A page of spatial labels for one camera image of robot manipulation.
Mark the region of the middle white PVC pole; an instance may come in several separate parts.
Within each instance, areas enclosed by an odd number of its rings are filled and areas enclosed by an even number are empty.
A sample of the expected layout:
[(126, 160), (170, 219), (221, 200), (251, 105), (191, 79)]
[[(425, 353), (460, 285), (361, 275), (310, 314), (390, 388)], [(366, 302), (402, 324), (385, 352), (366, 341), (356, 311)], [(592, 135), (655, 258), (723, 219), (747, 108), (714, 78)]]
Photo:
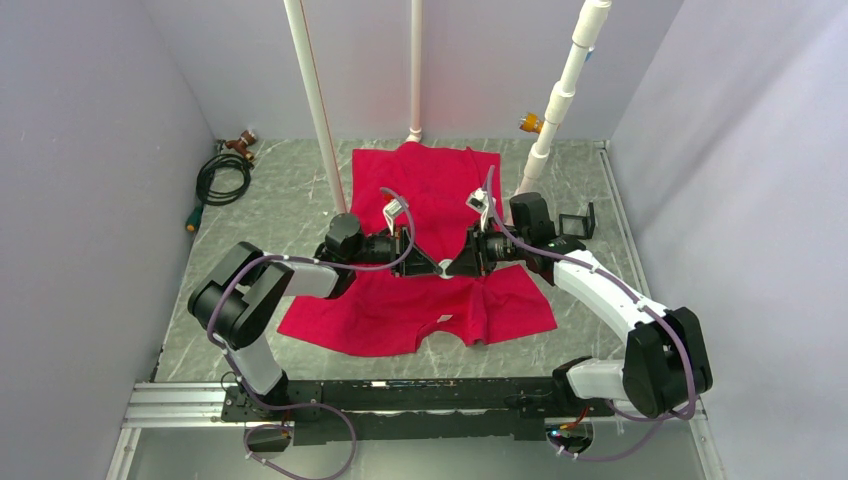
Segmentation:
[(423, 43), (423, 2), (410, 1), (410, 120), (407, 142), (419, 143), (422, 139), (421, 80)]

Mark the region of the red t-shirt garment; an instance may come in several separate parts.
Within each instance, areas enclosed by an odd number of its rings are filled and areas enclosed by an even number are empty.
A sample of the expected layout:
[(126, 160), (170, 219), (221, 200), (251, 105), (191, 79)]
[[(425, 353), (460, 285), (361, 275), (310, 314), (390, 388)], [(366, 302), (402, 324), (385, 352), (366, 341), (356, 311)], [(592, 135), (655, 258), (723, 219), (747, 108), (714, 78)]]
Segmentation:
[[(466, 230), (479, 219), (466, 205), (497, 153), (430, 148), (405, 143), (394, 151), (352, 153), (351, 211), (367, 233), (385, 227), (388, 187), (409, 203), (416, 244), (435, 261), (455, 258)], [(439, 324), (441, 315), (453, 319)], [(280, 334), (363, 357), (411, 354), (435, 332), (463, 344), (509, 341), (556, 329), (549, 301), (521, 266), (482, 278), (395, 277), (388, 270), (359, 272), (338, 299), (297, 297), (282, 318)]]

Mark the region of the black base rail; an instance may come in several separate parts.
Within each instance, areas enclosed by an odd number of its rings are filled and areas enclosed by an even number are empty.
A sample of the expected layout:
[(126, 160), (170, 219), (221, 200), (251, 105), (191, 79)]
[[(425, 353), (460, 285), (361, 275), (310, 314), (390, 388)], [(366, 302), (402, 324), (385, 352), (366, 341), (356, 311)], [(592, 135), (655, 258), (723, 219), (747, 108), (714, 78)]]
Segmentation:
[(609, 418), (601, 400), (569, 394), (551, 377), (292, 380), (282, 400), (257, 403), (241, 386), (225, 390), (226, 423), (284, 424), (296, 446), (356, 438), (427, 440), (506, 437), (544, 441), (571, 423), (588, 435)]

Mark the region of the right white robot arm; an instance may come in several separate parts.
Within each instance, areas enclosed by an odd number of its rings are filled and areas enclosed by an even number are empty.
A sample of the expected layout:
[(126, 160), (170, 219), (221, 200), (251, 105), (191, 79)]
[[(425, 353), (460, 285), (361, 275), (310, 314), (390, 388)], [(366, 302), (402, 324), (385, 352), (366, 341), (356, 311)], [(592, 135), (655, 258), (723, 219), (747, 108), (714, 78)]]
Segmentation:
[(479, 220), (445, 267), (446, 276), (483, 277), (502, 262), (522, 261), (588, 307), (624, 344), (621, 360), (584, 356), (555, 369), (550, 392), (557, 411), (574, 415), (598, 399), (628, 402), (649, 420), (694, 415), (713, 378), (693, 311), (669, 309), (613, 274), (587, 249), (584, 236), (557, 230), (537, 192), (510, 200), (511, 226), (501, 224), (493, 197), (483, 189), (466, 204)]

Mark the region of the brown clamp tool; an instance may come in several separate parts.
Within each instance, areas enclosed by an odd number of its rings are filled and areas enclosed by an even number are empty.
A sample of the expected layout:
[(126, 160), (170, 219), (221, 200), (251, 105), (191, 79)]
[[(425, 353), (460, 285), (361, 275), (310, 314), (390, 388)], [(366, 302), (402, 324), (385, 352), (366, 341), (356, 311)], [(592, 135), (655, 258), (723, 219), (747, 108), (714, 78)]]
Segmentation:
[(238, 138), (233, 140), (226, 140), (224, 142), (224, 147), (228, 150), (232, 150), (244, 158), (247, 162), (253, 163), (255, 159), (255, 154), (250, 150), (250, 148), (257, 142), (257, 136), (252, 130), (244, 130)]

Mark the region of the orange yellow knob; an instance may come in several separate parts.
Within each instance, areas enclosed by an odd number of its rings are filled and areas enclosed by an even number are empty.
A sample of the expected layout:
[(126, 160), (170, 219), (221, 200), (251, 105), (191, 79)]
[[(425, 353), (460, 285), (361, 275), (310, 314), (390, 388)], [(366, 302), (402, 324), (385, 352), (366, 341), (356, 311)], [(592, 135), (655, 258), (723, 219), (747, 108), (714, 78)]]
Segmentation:
[(528, 133), (540, 134), (545, 121), (532, 112), (527, 112), (519, 119), (519, 129)]

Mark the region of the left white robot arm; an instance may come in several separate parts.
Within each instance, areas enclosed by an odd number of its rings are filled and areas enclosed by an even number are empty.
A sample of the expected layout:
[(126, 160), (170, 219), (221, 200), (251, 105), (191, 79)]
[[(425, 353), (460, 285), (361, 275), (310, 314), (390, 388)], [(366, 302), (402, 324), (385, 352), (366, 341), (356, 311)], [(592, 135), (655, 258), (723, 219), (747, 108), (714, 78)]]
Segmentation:
[(407, 226), (363, 232), (352, 213), (335, 216), (315, 259), (272, 260), (255, 245), (233, 246), (195, 287), (188, 312), (212, 335), (248, 394), (248, 407), (264, 420), (290, 402), (289, 379), (271, 352), (265, 329), (285, 297), (335, 299), (366, 265), (389, 265), (396, 276), (438, 275), (442, 267), (412, 240)]

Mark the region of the right white jointed PVC pole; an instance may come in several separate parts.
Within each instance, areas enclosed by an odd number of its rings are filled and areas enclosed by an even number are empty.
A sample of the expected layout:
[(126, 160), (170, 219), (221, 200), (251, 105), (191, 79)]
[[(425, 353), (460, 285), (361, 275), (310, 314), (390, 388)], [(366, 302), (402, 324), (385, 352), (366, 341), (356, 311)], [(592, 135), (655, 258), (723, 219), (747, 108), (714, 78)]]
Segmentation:
[(572, 33), (572, 44), (560, 78), (553, 84), (541, 130), (531, 146), (514, 195), (533, 190), (550, 156), (554, 137), (576, 94), (576, 84), (612, 8), (612, 1), (586, 0)]

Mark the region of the left white PVC pole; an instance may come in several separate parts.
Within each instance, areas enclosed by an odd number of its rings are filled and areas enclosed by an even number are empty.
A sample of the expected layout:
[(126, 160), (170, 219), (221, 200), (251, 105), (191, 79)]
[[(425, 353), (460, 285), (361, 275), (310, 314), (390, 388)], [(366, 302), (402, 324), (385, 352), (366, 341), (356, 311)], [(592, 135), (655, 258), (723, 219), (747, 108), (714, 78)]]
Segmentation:
[(347, 211), (335, 146), (330, 131), (303, 1), (283, 1), (325, 176), (337, 213)]

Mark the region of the small black bracket stand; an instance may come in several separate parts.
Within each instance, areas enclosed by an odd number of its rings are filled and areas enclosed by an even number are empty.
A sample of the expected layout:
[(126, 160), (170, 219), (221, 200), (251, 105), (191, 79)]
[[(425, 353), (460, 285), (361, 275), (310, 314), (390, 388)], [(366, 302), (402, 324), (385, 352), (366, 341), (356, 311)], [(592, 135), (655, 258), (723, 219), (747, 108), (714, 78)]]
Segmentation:
[(595, 206), (593, 202), (587, 204), (586, 211), (582, 214), (561, 213), (558, 215), (559, 233), (566, 237), (578, 240), (591, 240), (594, 237), (596, 225)]

